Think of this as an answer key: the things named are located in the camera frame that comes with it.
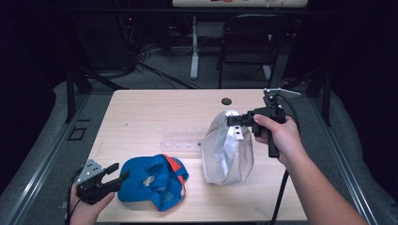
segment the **office chair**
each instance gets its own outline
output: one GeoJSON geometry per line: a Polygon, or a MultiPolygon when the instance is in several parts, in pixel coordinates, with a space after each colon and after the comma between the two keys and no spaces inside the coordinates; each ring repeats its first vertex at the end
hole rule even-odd
{"type": "Polygon", "coordinates": [[[223,64],[270,66],[269,85],[288,26],[287,18],[278,14],[243,13],[228,19],[222,30],[217,65],[219,88],[223,64]]]}

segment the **table leg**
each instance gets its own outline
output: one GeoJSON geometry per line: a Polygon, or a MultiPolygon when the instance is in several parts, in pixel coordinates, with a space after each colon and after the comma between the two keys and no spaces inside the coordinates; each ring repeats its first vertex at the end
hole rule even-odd
{"type": "Polygon", "coordinates": [[[198,36],[196,17],[192,18],[192,63],[191,63],[191,79],[198,79],[199,53],[198,53],[198,36]]]}

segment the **hand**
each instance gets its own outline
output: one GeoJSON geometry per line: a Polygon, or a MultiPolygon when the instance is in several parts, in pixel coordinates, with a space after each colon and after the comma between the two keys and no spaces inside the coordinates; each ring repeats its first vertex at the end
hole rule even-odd
{"type": "MultiPolygon", "coordinates": [[[[278,160],[283,165],[286,166],[288,160],[294,158],[296,154],[306,155],[299,137],[298,127],[292,117],[286,116],[286,122],[279,124],[264,115],[257,114],[254,116],[254,121],[272,132],[272,139],[280,151],[278,160]]],[[[264,130],[262,137],[256,137],[255,140],[268,144],[268,132],[264,130]]]]}
{"type": "Polygon", "coordinates": [[[99,217],[100,212],[104,209],[115,197],[115,193],[111,192],[101,201],[95,204],[88,204],[82,201],[79,201],[80,198],[77,196],[77,184],[73,184],[72,190],[70,193],[70,209],[71,212],[73,207],[76,205],[76,208],[73,211],[73,214],[70,219],[71,225],[77,224],[95,224],[97,218],[99,217]]]}

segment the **cable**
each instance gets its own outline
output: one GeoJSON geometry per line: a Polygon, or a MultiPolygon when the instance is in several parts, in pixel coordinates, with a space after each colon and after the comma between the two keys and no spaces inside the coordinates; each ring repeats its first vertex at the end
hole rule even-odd
{"type": "Polygon", "coordinates": [[[107,80],[112,80],[112,79],[116,79],[116,78],[125,77],[125,76],[131,74],[134,70],[135,70],[135,67],[128,67],[128,68],[125,68],[123,71],[117,72],[116,74],[112,74],[112,75],[104,75],[104,74],[101,74],[100,72],[98,72],[98,74],[101,77],[106,78],[107,80]]]}
{"type": "Polygon", "coordinates": [[[76,208],[77,204],[80,202],[80,200],[79,200],[79,201],[75,204],[75,206],[73,207],[73,210],[72,210],[71,212],[69,211],[69,210],[70,210],[70,193],[71,193],[71,190],[72,190],[72,186],[73,186],[73,183],[74,183],[74,181],[75,181],[75,179],[76,179],[76,176],[78,176],[78,175],[82,172],[83,168],[84,168],[84,166],[82,166],[82,168],[80,168],[79,170],[77,170],[77,171],[74,173],[74,175],[72,176],[72,178],[70,179],[70,181],[69,181],[68,198],[67,198],[67,217],[66,217],[66,219],[65,219],[65,224],[66,224],[66,225],[69,225],[69,224],[70,224],[70,218],[72,217],[73,211],[74,211],[74,209],[76,208]]]}
{"type": "Polygon", "coordinates": [[[182,46],[175,47],[175,46],[172,46],[171,49],[173,50],[173,53],[183,55],[183,54],[189,53],[192,50],[192,48],[193,48],[193,46],[191,45],[191,46],[187,46],[187,47],[182,47],[182,46]],[[189,48],[189,49],[186,50],[185,52],[179,52],[179,51],[176,50],[176,49],[181,49],[181,48],[189,48]]]}
{"type": "Polygon", "coordinates": [[[183,85],[183,86],[185,86],[185,87],[187,87],[187,88],[189,88],[189,89],[196,89],[196,88],[201,89],[201,87],[199,87],[198,85],[196,85],[196,84],[194,84],[194,83],[184,82],[184,81],[182,81],[182,80],[180,80],[180,79],[177,79],[177,78],[175,78],[175,77],[172,77],[172,76],[170,76],[170,75],[167,75],[167,74],[165,74],[164,72],[159,71],[159,70],[157,70],[157,69],[155,69],[155,68],[153,68],[153,67],[147,66],[147,65],[145,65],[144,63],[138,62],[137,64],[139,64],[140,66],[142,66],[144,69],[146,69],[146,70],[148,70],[148,71],[151,71],[151,72],[153,72],[153,73],[155,73],[155,74],[157,74],[157,75],[159,75],[159,76],[161,76],[161,77],[163,77],[163,78],[167,78],[167,79],[169,79],[169,80],[171,80],[171,81],[173,81],[173,82],[175,82],[175,83],[181,84],[181,85],[183,85]]]}
{"type": "Polygon", "coordinates": [[[276,200],[274,213],[272,215],[272,220],[269,223],[269,225],[274,225],[275,222],[276,222],[276,218],[278,216],[279,208],[280,208],[281,202],[282,202],[282,196],[283,196],[283,193],[284,193],[284,188],[286,187],[287,178],[289,178],[289,172],[287,170],[285,170],[284,174],[283,174],[283,179],[282,179],[282,182],[281,182],[281,188],[279,189],[278,199],[276,200]]]}
{"type": "Polygon", "coordinates": [[[172,86],[174,89],[176,89],[176,87],[175,87],[172,83],[170,83],[169,81],[167,81],[164,77],[162,77],[162,76],[160,76],[160,77],[161,77],[162,80],[164,80],[166,83],[169,83],[170,86],[172,86]]]}
{"type": "MultiPolygon", "coordinates": [[[[188,22],[188,20],[187,20],[187,17],[184,17],[184,20],[185,20],[185,23],[188,25],[188,27],[190,28],[190,31],[191,31],[191,33],[192,33],[192,29],[191,29],[191,25],[190,25],[190,23],[188,22]]],[[[186,54],[186,53],[189,53],[191,50],[192,50],[192,48],[193,48],[193,44],[191,44],[191,46],[187,46],[186,48],[189,48],[187,51],[185,51],[184,53],[183,52],[178,52],[178,51],[176,51],[176,48],[178,48],[178,47],[175,47],[175,46],[172,46],[172,50],[173,50],[173,52],[174,53],[176,53],[176,54],[186,54]]]]}
{"type": "MultiPolygon", "coordinates": [[[[278,95],[275,95],[275,97],[282,98],[287,103],[289,108],[292,110],[292,113],[293,113],[292,117],[293,117],[293,120],[296,122],[296,125],[298,127],[298,134],[300,134],[299,118],[298,118],[298,114],[296,112],[296,109],[293,107],[292,102],[287,97],[285,97],[283,95],[279,95],[278,94],[278,95]]],[[[283,193],[284,193],[284,188],[286,187],[286,183],[287,183],[288,177],[289,177],[289,172],[287,170],[285,170],[284,174],[283,174],[283,179],[282,179],[282,182],[281,182],[281,187],[279,189],[278,198],[277,198],[276,203],[275,203],[275,208],[274,208],[274,212],[273,212],[273,215],[272,215],[272,219],[271,219],[271,221],[269,222],[268,225],[274,225],[275,222],[276,222],[276,218],[277,218],[278,213],[279,213],[279,208],[281,207],[281,202],[282,202],[282,197],[283,197],[283,193]]]]}

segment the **wooden table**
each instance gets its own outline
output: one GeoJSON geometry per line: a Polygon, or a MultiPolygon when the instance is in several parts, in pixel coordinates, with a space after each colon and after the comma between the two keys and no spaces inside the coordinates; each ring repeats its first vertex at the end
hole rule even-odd
{"type": "MultiPolygon", "coordinates": [[[[239,113],[264,106],[263,90],[121,90],[116,91],[102,121],[89,158],[101,166],[120,167],[130,158],[165,153],[179,158],[190,174],[187,197],[166,212],[151,202],[121,202],[118,198],[99,215],[100,222],[208,222],[271,220],[284,166],[268,157],[267,146],[253,142],[254,166],[241,183],[218,187],[206,183],[200,151],[164,152],[164,128],[208,128],[226,109],[239,113]],[[232,104],[222,105],[222,98],[232,104]]],[[[115,179],[120,171],[106,175],[115,179]]],[[[279,220],[306,220],[289,179],[279,220]]]]}

